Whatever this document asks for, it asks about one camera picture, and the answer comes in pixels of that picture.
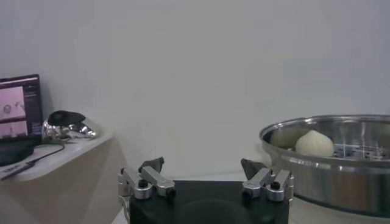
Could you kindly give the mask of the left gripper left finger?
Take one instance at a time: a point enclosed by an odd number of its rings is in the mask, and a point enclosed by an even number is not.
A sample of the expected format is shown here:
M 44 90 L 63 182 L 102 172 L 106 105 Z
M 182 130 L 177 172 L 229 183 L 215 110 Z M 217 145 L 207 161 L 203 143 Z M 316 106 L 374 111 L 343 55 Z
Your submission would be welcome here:
M 121 168 L 118 174 L 118 195 L 123 198 L 133 195 L 138 200 L 148 200 L 155 189 L 159 196 L 167 199 L 175 197 L 175 182 L 161 175 L 164 163 L 161 156 L 144 161 L 137 170 Z

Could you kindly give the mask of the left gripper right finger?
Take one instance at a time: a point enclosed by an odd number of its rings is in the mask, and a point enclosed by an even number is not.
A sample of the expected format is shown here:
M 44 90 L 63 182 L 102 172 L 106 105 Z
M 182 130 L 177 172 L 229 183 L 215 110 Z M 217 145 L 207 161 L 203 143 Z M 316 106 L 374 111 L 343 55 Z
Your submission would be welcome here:
M 247 178 L 242 183 L 244 201 L 252 201 L 265 194 L 269 201 L 291 201 L 294 194 L 294 176 L 288 170 L 275 173 L 261 162 L 241 159 L 241 167 Z

